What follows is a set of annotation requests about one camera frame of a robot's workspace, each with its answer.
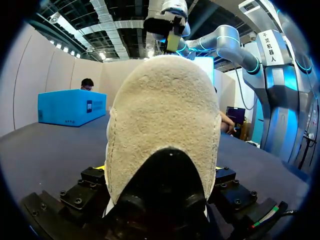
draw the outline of hand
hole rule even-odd
[[[235,123],[232,122],[232,124],[229,124],[229,129],[226,132],[226,134],[232,135],[234,133],[236,133],[237,131],[235,130]]]

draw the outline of white partition wall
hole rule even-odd
[[[115,96],[129,74],[145,60],[126,60],[106,62],[103,64],[100,90],[102,94],[107,94],[107,111],[114,104]]]
[[[46,91],[55,46],[37,31],[22,56],[15,81],[13,117],[15,129],[38,121],[38,94]]]
[[[235,81],[219,70],[214,70],[214,86],[217,91],[220,111],[226,113],[227,107],[235,105]]]
[[[0,75],[0,137],[15,130],[14,89],[22,55],[35,29],[26,25],[16,38]]]
[[[239,76],[239,80],[242,88],[243,100],[245,102],[245,105],[248,108],[251,108],[255,103],[255,92],[247,84],[245,84],[244,79],[242,77],[242,68],[237,69],[237,72],[238,72],[238,76]],[[240,86],[239,86],[236,71],[235,70],[228,71],[225,74],[231,77],[232,79],[234,79],[234,82],[235,82],[234,107],[245,109],[245,105],[241,98]],[[254,111],[253,109],[245,110],[244,116],[249,122],[252,121],[253,111]]]
[[[76,58],[70,89],[80,89],[83,79],[92,79],[94,83],[92,91],[99,92],[103,65],[101,62]]]
[[[61,49],[55,49],[46,80],[46,92],[70,89],[76,58]]]

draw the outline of white sign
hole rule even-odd
[[[275,33],[277,34],[278,32],[274,32],[273,30],[267,30],[258,33],[258,37],[262,44],[267,66],[284,64],[282,53],[278,45]]]

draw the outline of person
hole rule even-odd
[[[227,116],[225,115],[222,111],[220,111],[221,115],[221,126],[220,126],[220,131],[222,133],[226,134],[233,134],[236,132],[235,130],[235,123]]]
[[[81,82],[81,90],[91,91],[94,86],[94,82],[90,78],[85,78]]]

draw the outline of blue crate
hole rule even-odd
[[[80,89],[38,95],[38,121],[79,127],[106,115],[107,95]]]

